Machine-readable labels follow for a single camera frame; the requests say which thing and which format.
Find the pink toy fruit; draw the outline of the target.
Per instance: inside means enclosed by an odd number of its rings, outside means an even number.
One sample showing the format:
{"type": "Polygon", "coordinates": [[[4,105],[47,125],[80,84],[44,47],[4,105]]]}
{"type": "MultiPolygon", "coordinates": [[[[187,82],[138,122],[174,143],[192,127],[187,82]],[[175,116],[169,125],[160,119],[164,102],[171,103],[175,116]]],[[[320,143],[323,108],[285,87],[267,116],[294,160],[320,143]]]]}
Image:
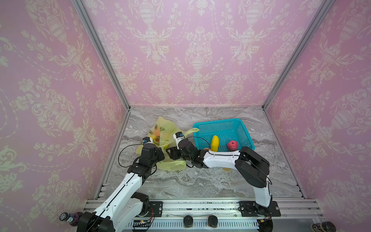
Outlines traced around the pink toy fruit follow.
{"type": "Polygon", "coordinates": [[[239,144],[237,141],[231,140],[227,144],[227,148],[229,151],[237,151],[239,147],[239,144]]]}

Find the yellow-green plastic bag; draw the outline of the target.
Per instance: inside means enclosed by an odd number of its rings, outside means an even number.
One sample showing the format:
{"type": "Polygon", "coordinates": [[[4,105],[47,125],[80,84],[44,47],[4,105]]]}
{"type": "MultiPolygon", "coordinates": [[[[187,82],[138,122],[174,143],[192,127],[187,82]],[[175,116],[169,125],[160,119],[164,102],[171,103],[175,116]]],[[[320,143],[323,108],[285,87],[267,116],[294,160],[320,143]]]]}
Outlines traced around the yellow-green plastic bag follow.
{"type": "MultiPolygon", "coordinates": [[[[156,124],[151,128],[150,132],[146,137],[151,137],[153,139],[153,144],[161,148],[165,159],[158,162],[155,166],[163,171],[175,172],[183,171],[186,169],[186,162],[182,159],[172,160],[166,152],[167,148],[176,147],[175,140],[173,135],[176,132],[181,131],[181,129],[172,121],[166,120],[163,117],[159,117],[156,124]]],[[[187,131],[181,131],[184,134],[184,137],[190,136],[191,133],[198,132],[196,128],[191,128],[187,131]]],[[[145,172],[149,172],[151,167],[145,167],[140,165],[140,156],[142,152],[143,144],[140,145],[136,153],[139,155],[137,163],[134,165],[136,169],[143,169],[145,172]]]]}

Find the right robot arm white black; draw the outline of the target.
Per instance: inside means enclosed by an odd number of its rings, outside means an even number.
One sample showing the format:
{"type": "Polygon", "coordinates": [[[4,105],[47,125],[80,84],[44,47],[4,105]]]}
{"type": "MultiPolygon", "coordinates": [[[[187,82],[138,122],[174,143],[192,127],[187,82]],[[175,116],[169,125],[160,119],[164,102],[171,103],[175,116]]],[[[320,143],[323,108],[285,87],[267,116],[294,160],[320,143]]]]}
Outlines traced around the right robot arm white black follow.
{"type": "Polygon", "coordinates": [[[270,163],[251,148],[215,152],[210,149],[197,149],[188,139],[183,139],[177,146],[167,148],[166,152],[172,160],[190,161],[197,168],[228,168],[238,171],[254,190],[255,200],[250,208],[260,216],[272,215],[270,163]]]}

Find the yellow toy banana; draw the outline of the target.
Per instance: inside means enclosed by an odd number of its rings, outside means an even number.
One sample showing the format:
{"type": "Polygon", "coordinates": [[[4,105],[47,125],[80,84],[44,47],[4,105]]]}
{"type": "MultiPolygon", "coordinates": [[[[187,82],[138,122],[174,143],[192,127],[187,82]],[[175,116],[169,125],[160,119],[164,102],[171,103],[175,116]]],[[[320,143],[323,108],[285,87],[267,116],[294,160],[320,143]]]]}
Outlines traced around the yellow toy banana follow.
{"type": "Polygon", "coordinates": [[[211,150],[213,152],[218,152],[219,150],[219,145],[220,145],[220,140],[219,140],[219,137],[217,135],[214,135],[212,137],[212,142],[211,142],[211,150]]]}

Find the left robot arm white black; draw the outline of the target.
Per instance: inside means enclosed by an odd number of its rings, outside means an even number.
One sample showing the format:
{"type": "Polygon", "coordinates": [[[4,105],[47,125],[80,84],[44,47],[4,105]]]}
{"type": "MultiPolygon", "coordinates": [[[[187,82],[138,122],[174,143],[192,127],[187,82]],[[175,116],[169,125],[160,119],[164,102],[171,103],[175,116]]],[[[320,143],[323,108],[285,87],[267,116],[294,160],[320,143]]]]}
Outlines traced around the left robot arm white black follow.
{"type": "Polygon", "coordinates": [[[78,221],[78,232],[121,232],[137,215],[146,214],[146,195],[134,197],[152,175],[157,162],[164,160],[162,150],[144,141],[141,155],[128,168],[128,173],[114,192],[92,213],[85,212],[78,221]]]}

